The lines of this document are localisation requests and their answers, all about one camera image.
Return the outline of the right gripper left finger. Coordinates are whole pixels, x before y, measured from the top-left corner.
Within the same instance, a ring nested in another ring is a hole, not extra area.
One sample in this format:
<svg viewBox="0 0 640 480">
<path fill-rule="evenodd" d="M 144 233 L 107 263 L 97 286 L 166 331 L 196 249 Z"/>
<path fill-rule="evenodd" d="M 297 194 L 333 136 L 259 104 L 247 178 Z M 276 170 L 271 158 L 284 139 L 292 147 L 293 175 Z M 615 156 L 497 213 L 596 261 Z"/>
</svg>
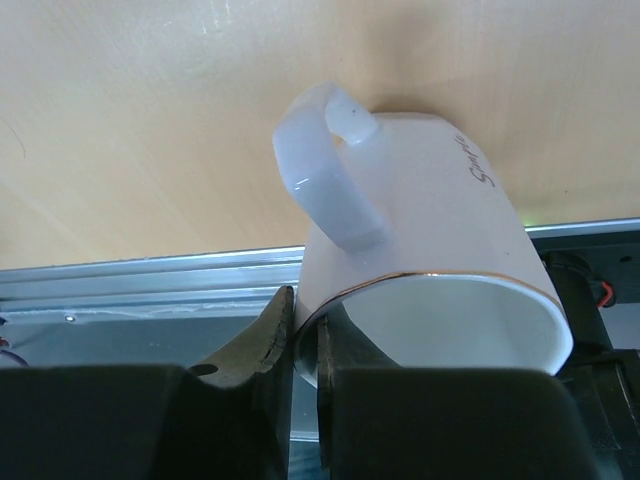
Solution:
<svg viewBox="0 0 640 480">
<path fill-rule="evenodd" d="M 284 479 L 294 291 L 198 364 L 1 372 L 5 479 Z"/>
</svg>

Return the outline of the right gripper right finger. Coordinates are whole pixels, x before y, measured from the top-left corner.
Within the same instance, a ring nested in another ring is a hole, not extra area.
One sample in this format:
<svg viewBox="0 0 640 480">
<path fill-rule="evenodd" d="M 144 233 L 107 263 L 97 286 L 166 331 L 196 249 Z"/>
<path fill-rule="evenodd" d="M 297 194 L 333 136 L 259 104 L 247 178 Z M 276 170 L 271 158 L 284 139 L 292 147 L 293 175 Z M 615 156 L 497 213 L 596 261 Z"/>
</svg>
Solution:
<svg viewBox="0 0 640 480">
<path fill-rule="evenodd" d="M 409 368 L 344 310 L 317 325 L 321 459 L 334 479 L 596 479 L 573 398 L 520 369 Z"/>
</svg>

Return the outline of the white mug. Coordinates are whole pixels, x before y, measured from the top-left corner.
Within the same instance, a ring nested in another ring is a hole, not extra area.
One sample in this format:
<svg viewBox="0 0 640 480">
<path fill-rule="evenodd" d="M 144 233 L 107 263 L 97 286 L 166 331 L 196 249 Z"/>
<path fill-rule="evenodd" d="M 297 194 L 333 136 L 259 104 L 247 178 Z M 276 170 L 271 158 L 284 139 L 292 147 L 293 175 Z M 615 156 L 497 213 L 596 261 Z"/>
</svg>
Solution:
<svg viewBox="0 0 640 480">
<path fill-rule="evenodd" d="M 311 221 L 294 358 L 317 380 L 320 319 L 344 311 L 404 367 L 558 373 L 573 345 L 559 296 L 481 149 L 426 113 L 373 113 L 327 82 L 272 136 Z"/>
</svg>

